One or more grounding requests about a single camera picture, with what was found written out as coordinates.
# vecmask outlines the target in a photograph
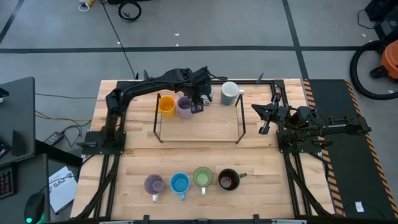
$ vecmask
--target white label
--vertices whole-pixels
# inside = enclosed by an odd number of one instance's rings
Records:
[[[364,212],[362,202],[355,202],[355,207],[357,212]]]

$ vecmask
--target white paper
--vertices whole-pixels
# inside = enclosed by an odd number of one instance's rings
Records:
[[[73,176],[73,173],[64,167],[49,178],[49,183],[53,182],[49,185],[50,204],[55,213],[75,198],[77,183]]]
[[[355,202],[355,207],[357,212],[364,212],[362,202]]]

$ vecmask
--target gray floor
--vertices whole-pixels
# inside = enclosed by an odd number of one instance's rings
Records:
[[[125,47],[185,46],[288,46],[293,41],[285,15],[284,0],[151,0],[140,2],[142,17],[125,23],[117,7],[107,5],[109,16]],[[301,46],[360,46],[377,40],[373,30],[356,23],[356,13],[370,0],[287,0],[298,42]],[[0,31],[18,0],[0,1]],[[88,12],[80,12],[76,0],[25,0],[18,10],[1,49],[120,48],[118,39],[98,1]],[[365,14],[364,24],[371,23]],[[303,52],[309,78],[349,79],[353,52]],[[135,72],[144,69],[156,77],[176,67],[192,70],[209,66],[216,75],[230,78],[302,78],[293,50],[229,50],[128,52]],[[372,91],[397,91],[388,80],[370,80],[368,72],[379,56],[366,53],[358,72]],[[101,80],[132,79],[123,53],[40,53],[0,54],[0,83],[22,77],[36,79],[38,93],[69,96],[96,96]],[[396,127],[398,100],[374,101],[356,94],[359,106],[373,128],[372,140],[389,181],[398,198]],[[37,97],[36,109],[50,116],[90,118],[94,100],[66,100]],[[68,121],[37,119],[37,139],[71,125]],[[77,132],[70,130],[70,138]],[[71,151],[63,141],[59,148]],[[56,220],[68,216],[66,209]]]

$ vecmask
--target orange vacuum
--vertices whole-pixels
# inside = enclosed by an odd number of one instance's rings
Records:
[[[382,52],[380,67],[371,71],[373,78],[389,76],[398,82],[398,40],[390,42],[388,40],[376,40],[360,47],[354,54],[349,68],[349,75],[353,86],[362,95],[374,100],[391,100],[398,98],[398,92],[390,94],[375,94],[365,89],[358,78],[357,66],[361,54],[367,50]]]

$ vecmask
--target mug handle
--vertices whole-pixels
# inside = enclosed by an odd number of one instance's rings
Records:
[[[157,202],[157,199],[159,198],[159,195],[152,195],[152,201],[154,202],[154,203],[156,203]]]

